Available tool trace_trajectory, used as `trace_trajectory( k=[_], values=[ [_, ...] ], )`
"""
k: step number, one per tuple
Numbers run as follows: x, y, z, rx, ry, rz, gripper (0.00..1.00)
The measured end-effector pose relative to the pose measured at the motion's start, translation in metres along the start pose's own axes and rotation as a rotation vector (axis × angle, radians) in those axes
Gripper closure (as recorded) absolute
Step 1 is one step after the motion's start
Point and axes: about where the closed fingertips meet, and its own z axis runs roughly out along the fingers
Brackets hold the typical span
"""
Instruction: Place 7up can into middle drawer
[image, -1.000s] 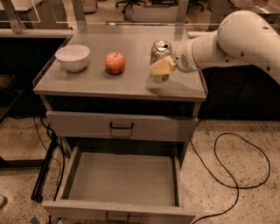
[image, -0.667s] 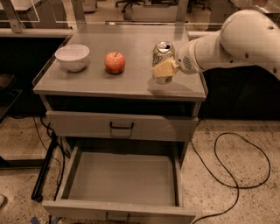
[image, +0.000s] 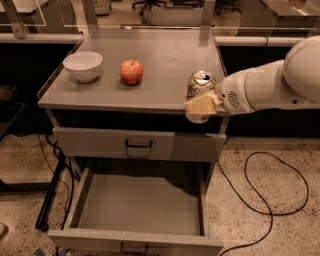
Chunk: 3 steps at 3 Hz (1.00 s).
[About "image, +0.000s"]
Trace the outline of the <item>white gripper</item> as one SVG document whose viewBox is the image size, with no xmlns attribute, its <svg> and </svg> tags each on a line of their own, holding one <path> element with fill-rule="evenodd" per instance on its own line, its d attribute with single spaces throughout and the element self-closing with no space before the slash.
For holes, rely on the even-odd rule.
<svg viewBox="0 0 320 256">
<path fill-rule="evenodd" d="M 225 77 L 216 86 L 217 94 L 206 93 L 184 103 L 185 111 L 191 115 L 213 115 L 221 106 L 230 114 L 252 113 L 255 109 L 246 96 L 247 70 L 239 71 Z"/>
</svg>

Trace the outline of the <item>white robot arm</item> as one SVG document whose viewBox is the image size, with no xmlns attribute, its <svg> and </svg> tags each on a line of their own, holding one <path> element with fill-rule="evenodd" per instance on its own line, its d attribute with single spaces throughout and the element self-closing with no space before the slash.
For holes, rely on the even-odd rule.
<svg viewBox="0 0 320 256">
<path fill-rule="evenodd" d="M 241 70 L 184 103 L 190 116 L 209 116 L 220 108 L 231 114 L 265 109 L 317 109 L 320 106 L 320 36 L 291 48 L 282 60 Z"/>
</svg>

